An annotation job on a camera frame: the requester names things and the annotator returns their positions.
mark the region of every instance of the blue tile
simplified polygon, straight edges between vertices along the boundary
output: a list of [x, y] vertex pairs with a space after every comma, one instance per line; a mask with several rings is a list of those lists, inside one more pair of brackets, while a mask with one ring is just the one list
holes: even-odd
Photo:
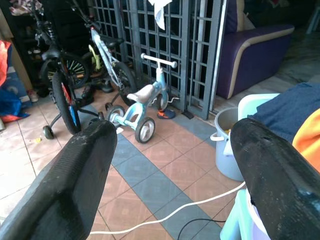
[[[185, 194], [181, 193], [166, 206], [157, 211], [154, 215], [159, 220], [165, 218], [174, 210], [180, 206], [193, 201]], [[210, 217], [197, 205], [187, 206], [182, 210], [178, 211], [175, 215], [170, 217], [168, 220], [162, 222], [163, 227], [168, 231], [168, 233], [173, 237], [173, 239], [178, 238], [178, 234], [182, 227], [189, 221], [193, 219], [210, 219]], [[207, 221], [195, 221], [187, 225], [180, 239], [190, 240], [192, 239], [208, 222]]]
[[137, 154], [115, 167], [126, 182], [133, 187], [159, 169], [142, 153]]
[[215, 127], [197, 119], [196, 117], [188, 119], [186, 116], [180, 114], [173, 120], [202, 140], [208, 139], [214, 132], [216, 132]]
[[149, 176], [132, 189], [152, 213], [181, 193], [181, 190], [161, 171]]
[[113, 166], [117, 166], [137, 154], [140, 154], [138, 149], [129, 140], [124, 138], [118, 141], [111, 163]]
[[219, 240], [220, 239], [221, 227], [214, 221], [210, 221], [200, 232], [198, 232], [192, 240]]

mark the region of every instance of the tiled floor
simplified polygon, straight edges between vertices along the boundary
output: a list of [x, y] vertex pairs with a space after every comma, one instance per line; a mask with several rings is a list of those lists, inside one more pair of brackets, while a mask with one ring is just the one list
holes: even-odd
[[[95, 94], [87, 109], [104, 111], [115, 93]], [[124, 106], [122, 100], [117, 102]], [[60, 119], [53, 127], [55, 139], [47, 140], [42, 126], [58, 113], [49, 99], [26, 110], [30, 116], [6, 125], [0, 133], [0, 221], [22, 198], [41, 169], [71, 138]], [[92, 227], [93, 231], [120, 231], [145, 221], [166, 217], [176, 208], [224, 193], [240, 184], [223, 176], [215, 165], [215, 145], [209, 140], [214, 127], [178, 114], [173, 120], [156, 122], [153, 139], [139, 144], [134, 131], [124, 127], [112, 160], [104, 192]], [[90, 116], [80, 115], [82, 126]], [[127, 234], [91, 235], [90, 240], [171, 240], [182, 226], [196, 218], [226, 220], [235, 194], [213, 202], [187, 207], [161, 224], [146, 225]], [[220, 239], [223, 223], [196, 221], [186, 227], [182, 240]]]

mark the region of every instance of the blue balance bike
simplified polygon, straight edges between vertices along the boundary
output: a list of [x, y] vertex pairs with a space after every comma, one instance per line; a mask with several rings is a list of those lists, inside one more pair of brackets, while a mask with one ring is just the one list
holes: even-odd
[[158, 109], [166, 109], [168, 105], [167, 84], [165, 82], [165, 74], [160, 64], [170, 65], [172, 68], [177, 67], [176, 61], [166, 61], [156, 57], [141, 55], [142, 59], [148, 59], [157, 62], [156, 81], [148, 84], [136, 93], [130, 93], [127, 98], [135, 101], [133, 105], [125, 113], [125, 109], [120, 105], [110, 107], [106, 113], [106, 119], [112, 122], [115, 127], [120, 125], [131, 127], [135, 134], [135, 139], [141, 143], [147, 143], [155, 133], [155, 121], [147, 116], [147, 107], [156, 102]]

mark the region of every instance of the purple sofa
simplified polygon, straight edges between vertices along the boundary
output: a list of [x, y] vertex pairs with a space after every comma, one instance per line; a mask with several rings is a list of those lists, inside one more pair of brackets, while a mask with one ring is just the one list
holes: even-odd
[[293, 25], [255, 28], [244, 0], [228, 0], [216, 94], [229, 99], [274, 75], [289, 47]]

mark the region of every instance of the metal grille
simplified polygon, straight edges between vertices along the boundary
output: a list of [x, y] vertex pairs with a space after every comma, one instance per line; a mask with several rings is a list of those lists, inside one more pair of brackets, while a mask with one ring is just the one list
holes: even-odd
[[117, 58], [133, 63], [136, 77], [155, 80], [157, 64], [141, 60], [141, 53], [168, 61], [163, 66], [173, 104], [203, 119], [209, 114], [222, 0], [174, 0], [164, 8], [165, 30], [156, 25], [154, 7], [147, 0], [93, 0], [102, 33], [122, 37]]

